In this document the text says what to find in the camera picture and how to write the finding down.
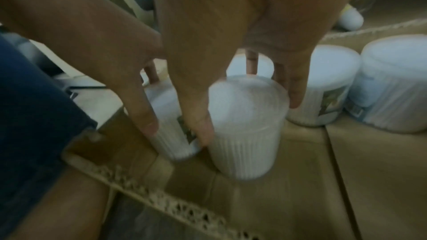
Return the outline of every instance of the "white lid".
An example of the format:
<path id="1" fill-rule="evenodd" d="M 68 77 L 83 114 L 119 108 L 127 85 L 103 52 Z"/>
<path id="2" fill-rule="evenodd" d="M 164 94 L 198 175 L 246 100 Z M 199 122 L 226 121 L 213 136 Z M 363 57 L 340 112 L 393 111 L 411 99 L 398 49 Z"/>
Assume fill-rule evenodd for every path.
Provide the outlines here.
<path id="1" fill-rule="evenodd" d="M 411 80 L 427 80 L 427 36 L 401 35 L 375 40 L 362 51 L 364 65 Z"/>
<path id="2" fill-rule="evenodd" d="M 209 112 L 216 134 L 261 131 L 284 121 L 288 108 L 287 91 L 264 77 L 227 77 L 209 89 Z"/>
<path id="3" fill-rule="evenodd" d="M 169 114 L 180 112 L 177 91 L 170 79 L 147 86 L 145 94 L 157 117 L 161 119 Z"/>
<path id="4" fill-rule="evenodd" d="M 360 55 L 346 47 L 318 45 L 311 55 L 308 87 L 328 87 L 354 77 L 362 63 Z"/>
<path id="5" fill-rule="evenodd" d="M 274 65 L 267 56 L 259 55 L 258 57 L 258 76 L 271 78 L 274 72 Z M 246 55 L 236 55 L 227 68 L 227 76 L 245 75 L 246 74 Z"/>

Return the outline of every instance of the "plastic tub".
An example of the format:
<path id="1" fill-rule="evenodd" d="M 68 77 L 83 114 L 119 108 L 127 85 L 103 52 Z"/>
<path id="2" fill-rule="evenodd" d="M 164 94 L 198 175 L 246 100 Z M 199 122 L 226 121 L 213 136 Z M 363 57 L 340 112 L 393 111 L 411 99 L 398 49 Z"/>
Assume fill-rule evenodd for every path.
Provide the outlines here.
<path id="1" fill-rule="evenodd" d="M 177 93 L 170 79 L 146 87 L 145 93 L 159 119 L 158 132 L 148 138 L 157 152 L 170 160 L 184 160 L 197 154 L 201 148 L 181 119 Z"/>
<path id="2" fill-rule="evenodd" d="M 392 132 L 427 128 L 427 36 L 393 36 L 362 51 L 363 65 L 346 102 L 356 119 Z"/>
<path id="3" fill-rule="evenodd" d="M 274 72 L 273 62 L 267 56 L 258 56 L 258 76 L 271 78 Z M 246 55 L 238 54 L 231 60 L 227 68 L 227 76 L 245 75 L 246 74 Z"/>
<path id="4" fill-rule="evenodd" d="M 209 90 L 215 138 L 209 152 L 225 175 L 249 180 L 274 164 L 289 107 L 287 91 L 260 76 L 233 76 Z"/>
<path id="5" fill-rule="evenodd" d="M 334 121 L 342 112 L 361 62 L 360 55 L 349 48 L 335 45 L 317 46 L 311 55 L 304 100 L 300 107 L 289 110 L 287 119 L 309 127 Z"/>

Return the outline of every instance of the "gray floor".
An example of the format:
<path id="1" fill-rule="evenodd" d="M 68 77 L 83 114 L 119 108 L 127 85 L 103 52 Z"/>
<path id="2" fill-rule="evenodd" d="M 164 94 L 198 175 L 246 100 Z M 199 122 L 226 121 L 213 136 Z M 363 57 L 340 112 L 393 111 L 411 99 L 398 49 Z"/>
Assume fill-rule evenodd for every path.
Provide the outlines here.
<path id="1" fill-rule="evenodd" d="M 99 240 L 213 240 L 213 238 L 118 194 Z"/>

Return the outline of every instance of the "cotton swab container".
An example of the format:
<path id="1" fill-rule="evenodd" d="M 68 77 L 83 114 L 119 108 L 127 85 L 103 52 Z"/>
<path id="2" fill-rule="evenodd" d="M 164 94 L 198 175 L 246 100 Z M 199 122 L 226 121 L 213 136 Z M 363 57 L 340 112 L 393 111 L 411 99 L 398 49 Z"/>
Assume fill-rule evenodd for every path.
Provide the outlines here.
<path id="1" fill-rule="evenodd" d="M 427 36 L 373 41 L 362 58 L 346 110 L 361 122 L 391 132 L 427 129 Z"/>
<path id="2" fill-rule="evenodd" d="M 271 78 L 274 72 L 274 65 L 270 58 L 259 55 L 258 56 L 258 76 Z M 227 76 L 245 75 L 246 74 L 246 55 L 235 55 L 227 68 Z"/>
<path id="3" fill-rule="evenodd" d="M 337 119 L 361 62 L 361 56 L 349 48 L 316 46 L 311 55 L 304 99 L 297 109 L 289 110 L 287 119 L 308 127 L 326 125 Z"/>
<path id="4" fill-rule="evenodd" d="M 232 76 L 209 90 L 215 138 L 209 153 L 225 175 L 249 180 L 267 173 L 276 158 L 289 107 L 287 91 L 260 76 Z"/>
<path id="5" fill-rule="evenodd" d="M 201 148 L 182 120 L 177 93 L 170 79 L 146 87 L 145 93 L 159 119 L 158 132 L 148 138 L 157 152 L 174 161 L 196 155 Z"/>

